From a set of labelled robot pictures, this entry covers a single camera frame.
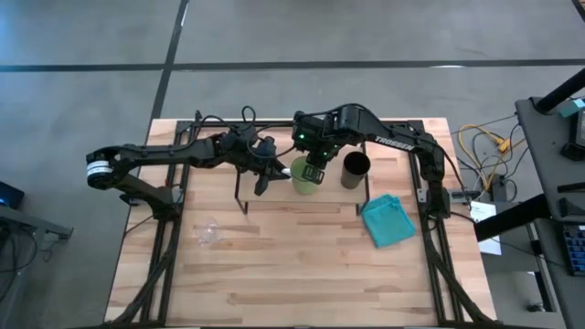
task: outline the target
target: white paper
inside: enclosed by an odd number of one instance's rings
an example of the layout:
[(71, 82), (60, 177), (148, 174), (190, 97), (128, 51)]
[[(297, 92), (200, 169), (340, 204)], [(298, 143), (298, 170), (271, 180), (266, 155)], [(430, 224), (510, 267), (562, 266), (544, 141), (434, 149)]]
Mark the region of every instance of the white paper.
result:
[[(483, 202), (472, 201), (470, 215), (476, 223), (481, 222), (484, 219), (495, 216), (495, 206)], [(484, 253), (501, 256), (502, 246), (500, 245), (500, 237), (496, 236), (480, 242), (479, 250)]]

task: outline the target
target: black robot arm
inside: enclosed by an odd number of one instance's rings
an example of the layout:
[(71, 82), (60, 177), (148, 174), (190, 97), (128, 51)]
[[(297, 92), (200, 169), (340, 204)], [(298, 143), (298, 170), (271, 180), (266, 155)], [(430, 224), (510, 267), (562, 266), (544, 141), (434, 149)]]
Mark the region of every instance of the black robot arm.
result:
[(122, 146), (104, 147), (87, 154), (88, 184), (98, 189), (117, 188), (127, 196), (147, 202), (153, 209), (154, 217), (173, 213), (172, 191), (161, 186), (154, 187), (141, 179), (129, 175), (130, 171), (143, 165), (191, 165), (197, 168), (213, 168), (222, 163), (235, 165), (241, 172), (250, 170), (258, 174), (254, 193), (261, 195), (271, 180), (288, 179), (282, 173), (285, 168), (278, 159), (274, 139), (263, 138), (258, 147), (252, 147), (254, 156), (248, 150), (258, 141), (251, 124), (230, 126), (227, 133), (217, 133), (204, 139), (194, 140), (187, 145)]
[(307, 163), (319, 169), (308, 168), (303, 178), (317, 184), (323, 179), (322, 170), (327, 162), (347, 144), (373, 142), (415, 154), (420, 163), (420, 176), (429, 185), (429, 215), (449, 217), (449, 193), (442, 186), (444, 152), (431, 134), (418, 132), (408, 122), (385, 124), (364, 106), (345, 104), (320, 113), (298, 111), (294, 114), (292, 137), (297, 150), (308, 151)]

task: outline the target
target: black cup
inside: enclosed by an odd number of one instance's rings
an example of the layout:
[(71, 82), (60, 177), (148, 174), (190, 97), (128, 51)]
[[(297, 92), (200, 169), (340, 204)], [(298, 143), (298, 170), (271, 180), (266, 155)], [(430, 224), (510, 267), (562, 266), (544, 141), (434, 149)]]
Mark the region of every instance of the black cup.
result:
[(369, 171), (370, 162), (367, 155), (361, 152), (352, 152), (344, 159), (344, 168), (341, 171), (341, 185), (347, 189), (354, 189), (359, 185)]

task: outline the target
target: wooden table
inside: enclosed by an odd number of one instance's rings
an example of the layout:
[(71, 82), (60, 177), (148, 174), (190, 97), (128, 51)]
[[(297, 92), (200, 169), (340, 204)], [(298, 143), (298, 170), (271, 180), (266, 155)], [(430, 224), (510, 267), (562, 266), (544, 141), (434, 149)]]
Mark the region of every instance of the wooden table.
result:
[[(446, 119), (422, 120), (455, 159)], [(172, 143), (175, 126), (176, 120), (155, 120), (148, 143)], [(217, 130), (205, 128), (201, 136)], [(398, 196), (417, 232), (385, 249), (373, 247), (353, 205), (254, 202), (245, 216), (234, 200), (233, 166), (191, 168), (167, 325), (436, 324), (407, 154), (374, 143), (367, 154), (372, 198)], [(447, 163), (446, 171), (445, 186), (459, 188)], [(165, 174), (166, 166), (143, 167), (140, 177), (160, 186)], [(150, 214), (148, 207), (134, 208), (128, 226)], [(223, 240), (200, 247), (194, 228), (204, 218), (219, 223)], [(457, 278), (495, 318), (473, 225), (458, 217), (445, 223)], [(151, 220), (124, 239), (106, 320), (120, 314), (144, 283), (154, 233)], [(441, 290), (449, 308), (444, 282)]]

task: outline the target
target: concrete floor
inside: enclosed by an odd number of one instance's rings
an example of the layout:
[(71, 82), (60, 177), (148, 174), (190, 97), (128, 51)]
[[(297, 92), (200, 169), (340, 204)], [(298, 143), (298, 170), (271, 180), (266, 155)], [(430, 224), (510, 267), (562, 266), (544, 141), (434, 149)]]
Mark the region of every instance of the concrete floor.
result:
[[(164, 63), (178, 7), (178, 0), (5, 0), (0, 66)], [(584, 31), (570, 0), (191, 0), (175, 62), (579, 58)], [(542, 95), (578, 69), (174, 72), (161, 116), (200, 109), (236, 117), (250, 104), (260, 117), (290, 117), (356, 101), (379, 117), (447, 117), (456, 130), (510, 115), (515, 100)], [(27, 192), (27, 213), (75, 227), (49, 263), (33, 263), (20, 327), (102, 321), (128, 207), (116, 192), (87, 187), (84, 155), (143, 143), (160, 79), (160, 71), (0, 73), (0, 181)], [(490, 129), (507, 135), (514, 124)], [(493, 151), (484, 141), (478, 149)], [(472, 186), (475, 177), (464, 171), (463, 180)], [(540, 192), (529, 155), (515, 180), (517, 200)], [(488, 279), (495, 301), (510, 303), (516, 279), (502, 275)], [(498, 317), (558, 327), (551, 314), (515, 306), (497, 307)]]

